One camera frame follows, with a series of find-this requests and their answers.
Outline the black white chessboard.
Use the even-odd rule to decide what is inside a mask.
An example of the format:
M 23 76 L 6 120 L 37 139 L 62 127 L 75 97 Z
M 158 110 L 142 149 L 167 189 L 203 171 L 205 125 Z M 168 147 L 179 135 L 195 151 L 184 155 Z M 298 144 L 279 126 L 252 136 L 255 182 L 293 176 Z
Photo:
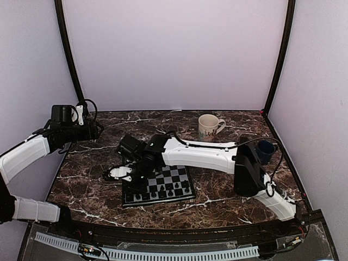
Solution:
M 196 198 L 196 192 L 185 166 L 166 166 L 159 173 L 153 172 L 136 191 L 128 181 L 122 181 L 122 206 L 139 207 L 156 203 L 176 202 Z

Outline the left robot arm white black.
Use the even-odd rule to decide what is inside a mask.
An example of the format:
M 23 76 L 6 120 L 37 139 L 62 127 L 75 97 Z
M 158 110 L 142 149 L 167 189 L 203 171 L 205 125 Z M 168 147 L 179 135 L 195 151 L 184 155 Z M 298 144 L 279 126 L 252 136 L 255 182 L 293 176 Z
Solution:
M 73 105 L 53 105 L 51 118 L 43 128 L 1 154 L 1 223 L 12 220 L 33 220 L 55 223 L 65 237 L 77 232 L 76 224 L 63 215 L 60 206 L 12 195 L 11 180 L 37 160 L 57 151 L 65 153 L 65 145 L 97 140 L 104 127 L 97 117 L 89 117 L 85 101 Z

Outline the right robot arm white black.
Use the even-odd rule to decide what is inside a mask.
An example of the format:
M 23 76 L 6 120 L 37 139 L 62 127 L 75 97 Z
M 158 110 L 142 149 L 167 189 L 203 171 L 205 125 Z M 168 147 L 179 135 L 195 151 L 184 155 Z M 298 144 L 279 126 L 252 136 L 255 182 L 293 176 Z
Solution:
M 234 175 L 233 190 L 242 197 L 253 197 L 280 220 L 277 230 L 289 236 L 299 226 L 299 207 L 286 192 L 277 188 L 247 138 L 238 143 L 211 143 L 180 139 L 175 132 L 155 134 L 148 142 L 125 135 L 117 148 L 131 166 L 117 166 L 109 174 L 126 180 L 133 189 L 142 190 L 154 170 L 165 166 L 212 169 Z

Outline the black chess knight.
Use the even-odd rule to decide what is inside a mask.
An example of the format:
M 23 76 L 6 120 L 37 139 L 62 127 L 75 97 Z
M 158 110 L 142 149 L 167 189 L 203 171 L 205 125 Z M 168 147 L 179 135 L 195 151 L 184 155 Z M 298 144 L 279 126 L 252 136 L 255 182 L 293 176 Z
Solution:
M 160 191 L 158 192 L 159 198 L 166 198 L 166 191 Z

